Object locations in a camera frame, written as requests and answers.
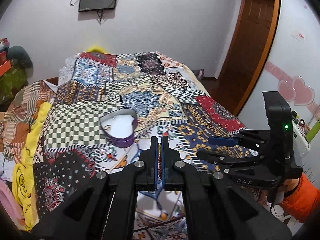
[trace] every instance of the metal screw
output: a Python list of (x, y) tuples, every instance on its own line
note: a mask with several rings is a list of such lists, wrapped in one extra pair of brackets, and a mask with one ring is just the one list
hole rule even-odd
[(222, 179), (223, 178), (223, 173), (220, 172), (220, 171), (216, 171), (216, 172), (213, 173), (213, 177), (215, 179)]
[(107, 173), (105, 171), (98, 171), (96, 176), (98, 179), (104, 179), (106, 175)]
[(178, 168), (182, 168), (185, 164), (182, 161), (176, 161), (174, 165), (176, 165)]
[(134, 166), (136, 166), (136, 167), (138, 167), (138, 168), (141, 168), (141, 167), (144, 166), (144, 162), (143, 162), (143, 161), (136, 161), (136, 162), (134, 163)]

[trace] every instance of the orange jacket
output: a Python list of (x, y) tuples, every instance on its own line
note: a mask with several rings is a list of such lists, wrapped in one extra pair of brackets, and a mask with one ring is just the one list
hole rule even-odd
[(308, 215), (320, 204), (320, 190), (302, 174), (297, 189), (284, 198), (280, 206), (299, 222), (304, 223)]

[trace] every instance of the black device mount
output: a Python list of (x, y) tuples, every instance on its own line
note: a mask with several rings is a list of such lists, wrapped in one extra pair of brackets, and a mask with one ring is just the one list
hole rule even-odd
[(220, 172), (237, 184), (268, 190), (268, 202), (273, 203), (277, 188), (286, 179), (300, 178), (303, 169), (294, 159), (290, 106), (277, 91), (263, 92), (263, 97), (270, 130), (242, 130), (233, 137), (208, 139), (214, 145), (240, 145), (255, 150), (257, 156), (233, 159), (200, 150), (197, 157), (219, 165)]
[(0, 231), (18, 240), (132, 239), (138, 191), (155, 190), (161, 165), (163, 189), (182, 191), (188, 239), (291, 239), (286, 225), (236, 185), (272, 189), (285, 179), (301, 176), (292, 150), (292, 121), (287, 120), (290, 107), (279, 96), (264, 93), (271, 131), (246, 130), (233, 138), (210, 139), (213, 144), (217, 140), (225, 140), (228, 146), (245, 144), (259, 150), (257, 157), (229, 159), (199, 151), (200, 159), (219, 164), (220, 171), (209, 174), (181, 161), (167, 136), (162, 137), (161, 148), (152, 137), (150, 149), (142, 151), (138, 161), (117, 173), (99, 171), (30, 233), (19, 231), (0, 205)]

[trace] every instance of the door frame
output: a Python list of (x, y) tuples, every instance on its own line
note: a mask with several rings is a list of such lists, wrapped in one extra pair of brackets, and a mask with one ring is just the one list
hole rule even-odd
[[(231, 43), (230, 43), (230, 47), (229, 47), (227, 56), (226, 56), (226, 59), (225, 59), (225, 63), (228, 62), (228, 58), (230, 57), (232, 48), (233, 48), (235, 40), (236, 40), (236, 36), (238, 34), (238, 31), (239, 31), (240, 21), (241, 21), (243, 9), (244, 9), (244, 2), (245, 2), (245, 0), (241, 0), (238, 20), (237, 20), (237, 23), (236, 23), (234, 34), (232, 36), (232, 40), (231, 40)], [(274, 7), (273, 7), (273, 14), (272, 14), (270, 30), (269, 30), (269, 34), (268, 34), (268, 37), (267, 37), (266, 44), (265, 44), (265, 46), (263, 48), (261, 58), (259, 60), (257, 68), (256, 68), (256, 70), (255, 70), (255, 72), (254, 72), (254, 74), (252, 76), (252, 79), (251, 79), (246, 91), (244, 92), (244, 95), (242, 96), (240, 102), (238, 103), (238, 105), (236, 106), (234, 111), (232, 112), (232, 114), (234, 116), (237, 116), (239, 114), (239, 112), (241, 111), (241, 109), (243, 108), (243, 106), (246, 103), (246, 101), (248, 100), (251, 92), (253, 91), (253, 89), (254, 89), (257, 81), (258, 81), (258, 78), (260, 77), (260, 75), (262, 73), (263, 67), (264, 67), (264, 65), (265, 65), (265, 63), (267, 61), (269, 52), (271, 50), (271, 46), (272, 46), (272, 43), (273, 43), (274, 36), (276, 34), (276, 27), (278, 25), (279, 12), (280, 12), (280, 0), (275, 0)]]

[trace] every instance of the red patterned patch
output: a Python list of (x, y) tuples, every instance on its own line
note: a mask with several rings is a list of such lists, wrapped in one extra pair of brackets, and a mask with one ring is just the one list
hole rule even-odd
[(44, 177), (44, 196), (45, 205), (51, 212), (64, 201), (64, 192), (66, 188), (58, 184), (58, 178), (53, 179)]
[(116, 67), (116, 55), (98, 52), (82, 52), (79, 58), (89, 58), (110, 67)]
[(225, 128), (230, 134), (245, 128), (233, 114), (209, 96), (197, 96), (195, 99), (206, 110), (212, 120)]

